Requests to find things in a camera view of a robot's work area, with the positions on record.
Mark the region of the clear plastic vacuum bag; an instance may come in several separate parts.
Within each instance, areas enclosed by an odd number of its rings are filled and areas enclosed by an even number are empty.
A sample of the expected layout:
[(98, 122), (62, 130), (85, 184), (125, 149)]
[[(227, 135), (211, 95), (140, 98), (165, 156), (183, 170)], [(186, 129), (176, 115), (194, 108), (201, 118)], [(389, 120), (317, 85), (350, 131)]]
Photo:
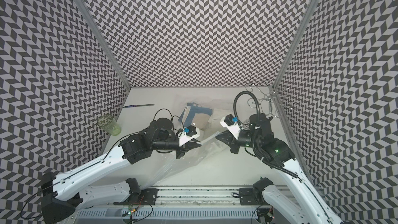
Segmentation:
[(202, 146), (177, 159), (175, 153), (153, 152), (148, 159), (138, 162), (134, 170), (141, 189), (159, 185), (162, 180), (202, 165), (204, 161), (221, 154), (227, 145), (216, 139), (226, 128), (207, 128), (200, 136)]

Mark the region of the blue and cream towel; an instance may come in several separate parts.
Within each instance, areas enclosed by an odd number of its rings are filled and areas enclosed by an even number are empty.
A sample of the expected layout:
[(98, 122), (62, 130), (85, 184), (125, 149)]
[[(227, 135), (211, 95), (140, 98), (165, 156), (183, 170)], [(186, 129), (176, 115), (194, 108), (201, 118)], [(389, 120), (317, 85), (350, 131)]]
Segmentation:
[(208, 124), (209, 119), (213, 114), (213, 110), (208, 107), (203, 107), (197, 103), (187, 103), (178, 120), (185, 126), (194, 125), (197, 128), (204, 130)]

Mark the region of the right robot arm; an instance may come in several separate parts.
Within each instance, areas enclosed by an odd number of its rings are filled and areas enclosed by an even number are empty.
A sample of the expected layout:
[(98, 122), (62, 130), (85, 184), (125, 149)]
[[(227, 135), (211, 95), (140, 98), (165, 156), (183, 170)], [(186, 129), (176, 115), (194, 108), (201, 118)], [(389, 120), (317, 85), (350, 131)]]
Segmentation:
[(342, 219), (326, 204), (309, 181), (290, 147), (275, 138), (271, 128), (272, 118), (264, 114), (252, 115), (249, 128), (244, 129), (238, 118), (229, 114), (220, 124), (227, 130), (216, 139), (237, 154), (241, 147), (252, 148), (261, 163), (276, 170), (296, 199), (291, 201), (281, 194), (269, 178), (261, 178), (253, 184), (249, 197), (259, 206), (269, 204), (276, 208), (292, 224), (341, 224)]

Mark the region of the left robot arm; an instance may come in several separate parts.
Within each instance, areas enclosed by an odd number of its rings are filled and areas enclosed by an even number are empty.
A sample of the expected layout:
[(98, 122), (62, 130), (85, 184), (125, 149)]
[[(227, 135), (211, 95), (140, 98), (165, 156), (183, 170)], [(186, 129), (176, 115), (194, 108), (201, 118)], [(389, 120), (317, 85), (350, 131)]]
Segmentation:
[(76, 211), (105, 203), (132, 205), (142, 203), (137, 179), (93, 187), (103, 177), (149, 158), (153, 151), (174, 151), (176, 158), (201, 147), (200, 129), (194, 125), (174, 131), (167, 118), (153, 120), (149, 127), (128, 134), (110, 151), (65, 173), (46, 173), (41, 179), (41, 213), (44, 222), (55, 224)]

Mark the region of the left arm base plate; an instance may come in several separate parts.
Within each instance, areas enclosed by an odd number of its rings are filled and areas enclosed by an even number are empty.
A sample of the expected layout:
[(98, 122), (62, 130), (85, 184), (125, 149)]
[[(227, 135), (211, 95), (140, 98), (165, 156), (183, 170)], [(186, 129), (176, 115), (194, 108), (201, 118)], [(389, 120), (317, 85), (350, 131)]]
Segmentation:
[(114, 202), (113, 205), (116, 206), (127, 206), (127, 205), (137, 205), (137, 204), (149, 204), (155, 205), (158, 197), (159, 189), (148, 188), (141, 191), (141, 193), (133, 193), (128, 196), (128, 198), (121, 202)]

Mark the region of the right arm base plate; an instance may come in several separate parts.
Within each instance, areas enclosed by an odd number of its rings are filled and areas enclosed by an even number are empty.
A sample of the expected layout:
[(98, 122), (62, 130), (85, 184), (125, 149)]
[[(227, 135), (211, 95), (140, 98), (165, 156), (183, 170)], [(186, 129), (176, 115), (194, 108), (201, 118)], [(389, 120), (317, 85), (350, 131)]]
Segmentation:
[(282, 195), (277, 192), (277, 188), (274, 185), (268, 186), (263, 190), (257, 188), (240, 188), (238, 195), (240, 204), (246, 206), (274, 206), (275, 204), (280, 204), (283, 200)]

